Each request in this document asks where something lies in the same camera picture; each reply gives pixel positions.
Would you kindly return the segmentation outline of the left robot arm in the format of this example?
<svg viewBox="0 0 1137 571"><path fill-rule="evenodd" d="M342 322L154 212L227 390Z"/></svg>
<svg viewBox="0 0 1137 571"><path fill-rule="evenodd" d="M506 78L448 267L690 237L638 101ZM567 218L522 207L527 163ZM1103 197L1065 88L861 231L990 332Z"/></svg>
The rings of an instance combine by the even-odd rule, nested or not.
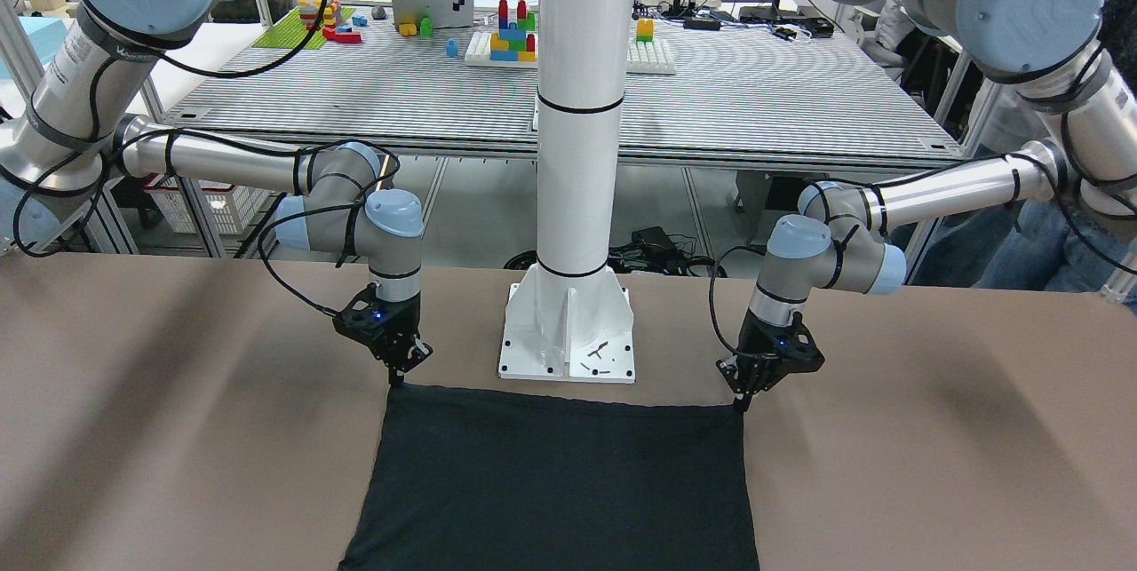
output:
<svg viewBox="0 0 1137 571"><path fill-rule="evenodd" d="M818 179L772 227L738 340L717 369L750 407L785 376L823 364L803 313L816 290L893 293L908 275L889 235L999 204L1080 208L1134 239L1134 96L1103 42L1106 0L897 2L932 45L982 75L971 117L951 126L946 165L878 181Z"/></svg>

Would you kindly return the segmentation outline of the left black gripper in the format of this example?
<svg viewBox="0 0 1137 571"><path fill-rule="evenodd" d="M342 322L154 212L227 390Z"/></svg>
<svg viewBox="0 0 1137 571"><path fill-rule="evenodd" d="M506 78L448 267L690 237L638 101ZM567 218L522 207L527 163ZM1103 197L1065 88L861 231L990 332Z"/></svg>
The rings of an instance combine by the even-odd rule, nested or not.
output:
<svg viewBox="0 0 1137 571"><path fill-rule="evenodd" d="M800 312L792 312L787 326L747 312L738 340L736 348L744 357L728 364L728 386L740 413L750 409L757 394L767 392L781 378L810 372L810 331Z"/></svg>

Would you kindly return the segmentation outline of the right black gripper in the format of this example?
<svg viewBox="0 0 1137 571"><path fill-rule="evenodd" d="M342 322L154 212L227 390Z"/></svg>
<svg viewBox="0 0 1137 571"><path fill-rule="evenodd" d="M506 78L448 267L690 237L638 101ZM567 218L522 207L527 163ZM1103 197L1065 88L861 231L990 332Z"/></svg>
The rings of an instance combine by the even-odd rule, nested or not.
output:
<svg viewBox="0 0 1137 571"><path fill-rule="evenodd" d="M387 384L398 388L405 382L406 374L430 358L434 349L420 333L421 296L391 303L395 304L393 316L387 320L383 328L385 334L372 353L387 365Z"/></svg>

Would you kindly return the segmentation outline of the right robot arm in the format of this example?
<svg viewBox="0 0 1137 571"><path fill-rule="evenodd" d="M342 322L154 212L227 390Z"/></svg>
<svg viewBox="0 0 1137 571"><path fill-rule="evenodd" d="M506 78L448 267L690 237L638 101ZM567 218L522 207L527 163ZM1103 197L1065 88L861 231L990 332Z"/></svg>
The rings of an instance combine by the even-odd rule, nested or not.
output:
<svg viewBox="0 0 1137 571"><path fill-rule="evenodd" d="M128 113L155 65L196 38L222 1L80 0L23 114L3 125L3 249L50 256L68 220L89 214L117 176L282 192L266 235L370 264L370 284L345 308L309 307L402 384L432 348L420 333L422 208L415 195L387 187L399 168L393 154L360 139L289 147L227 138Z"/></svg>

